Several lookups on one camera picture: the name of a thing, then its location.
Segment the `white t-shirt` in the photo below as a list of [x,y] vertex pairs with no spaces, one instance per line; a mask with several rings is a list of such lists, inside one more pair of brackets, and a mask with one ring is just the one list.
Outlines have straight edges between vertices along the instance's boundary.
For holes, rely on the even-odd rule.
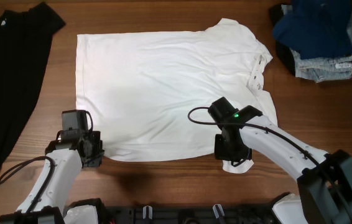
[[110,159],[204,156],[213,153],[219,133],[205,107],[221,97],[277,122],[263,89],[271,60],[266,46],[231,19],[197,32],[80,34],[76,107],[91,113]]

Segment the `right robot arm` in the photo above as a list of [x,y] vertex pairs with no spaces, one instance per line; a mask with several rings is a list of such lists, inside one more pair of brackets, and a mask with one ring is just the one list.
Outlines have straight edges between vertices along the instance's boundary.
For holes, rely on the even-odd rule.
[[309,146],[273,124],[248,105],[239,110],[224,97],[208,109],[220,128],[215,157],[233,168],[248,170],[253,151],[281,167],[299,188],[308,223],[352,223],[352,157]]

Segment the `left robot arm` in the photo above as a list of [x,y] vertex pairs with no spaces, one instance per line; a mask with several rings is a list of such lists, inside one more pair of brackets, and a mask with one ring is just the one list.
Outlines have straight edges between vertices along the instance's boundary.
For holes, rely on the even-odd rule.
[[104,150],[99,131],[58,132],[44,156],[21,162],[0,176],[0,185],[25,166],[44,161],[44,167],[26,199],[14,213],[1,215],[0,223],[110,223],[99,198],[73,202],[66,207],[69,191],[84,167],[99,167]]

